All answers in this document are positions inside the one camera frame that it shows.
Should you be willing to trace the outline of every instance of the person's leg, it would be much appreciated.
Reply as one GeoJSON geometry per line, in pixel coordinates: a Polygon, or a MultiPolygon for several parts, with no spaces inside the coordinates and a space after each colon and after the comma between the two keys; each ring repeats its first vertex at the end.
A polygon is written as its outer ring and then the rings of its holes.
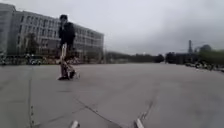
{"type": "MultiPolygon", "coordinates": [[[[67,46],[67,59],[68,60],[71,60],[73,58],[72,53],[71,53],[72,47],[73,47],[72,43],[70,43],[70,45],[67,46]]],[[[66,62],[66,64],[67,64],[68,70],[70,71],[69,78],[72,79],[75,75],[75,69],[72,67],[72,65],[68,61],[66,62]]]]}
{"type": "Polygon", "coordinates": [[[61,77],[59,78],[59,80],[69,79],[68,71],[67,71],[68,68],[67,68],[67,64],[65,62],[66,50],[67,50],[67,44],[63,44],[62,51],[61,51],[61,57],[60,57],[61,77]]]}

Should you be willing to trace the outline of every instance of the distant building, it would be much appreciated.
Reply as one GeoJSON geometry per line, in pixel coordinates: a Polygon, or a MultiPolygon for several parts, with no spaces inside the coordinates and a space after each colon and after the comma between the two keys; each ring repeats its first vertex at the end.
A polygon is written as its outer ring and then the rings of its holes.
{"type": "MultiPolygon", "coordinates": [[[[55,55],[58,52],[59,19],[27,11],[16,11],[13,5],[0,4],[0,53],[23,54],[28,34],[35,34],[40,55],[55,55]]],[[[74,24],[76,38],[74,51],[80,58],[94,54],[102,57],[104,35],[74,24]]]]}
{"type": "Polygon", "coordinates": [[[193,53],[193,49],[192,49],[192,41],[189,40],[189,44],[188,44],[188,53],[192,54],[193,53]]]}

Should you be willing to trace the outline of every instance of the dark jacket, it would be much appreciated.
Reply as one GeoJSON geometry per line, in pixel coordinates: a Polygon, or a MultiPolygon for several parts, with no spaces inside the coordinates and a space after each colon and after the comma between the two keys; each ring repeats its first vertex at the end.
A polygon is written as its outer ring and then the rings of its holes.
{"type": "Polygon", "coordinates": [[[62,26],[59,27],[59,38],[61,39],[61,43],[65,42],[70,44],[73,43],[75,38],[75,28],[74,25],[70,22],[64,25],[64,29],[62,30],[62,26]]]}

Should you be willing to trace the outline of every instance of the overcast sky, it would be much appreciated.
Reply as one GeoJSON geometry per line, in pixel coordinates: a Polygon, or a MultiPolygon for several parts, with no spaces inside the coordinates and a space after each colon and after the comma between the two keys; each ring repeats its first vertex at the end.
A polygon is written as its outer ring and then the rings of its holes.
{"type": "Polygon", "coordinates": [[[158,54],[193,45],[224,49],[224,0],[2,0],[19,10],[74,23],[105,34],[109,50],[158,54]]]}

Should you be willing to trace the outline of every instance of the skater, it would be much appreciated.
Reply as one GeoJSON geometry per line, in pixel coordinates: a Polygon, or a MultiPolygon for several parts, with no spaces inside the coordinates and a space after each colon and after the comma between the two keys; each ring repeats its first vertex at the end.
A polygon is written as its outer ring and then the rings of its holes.
{"type": "Polygon", "coordinates": [[[67,15],[60,16],[59,38],[61,39],[61,77],[58,78],[58,80],[69,80],[72,79],[76,73],[74,68],[68,63],[68,60],[73,58],[71,50],[73,48],[73,41],[75,38],[75,29],[73,24],[68,22],[67,15]]]}

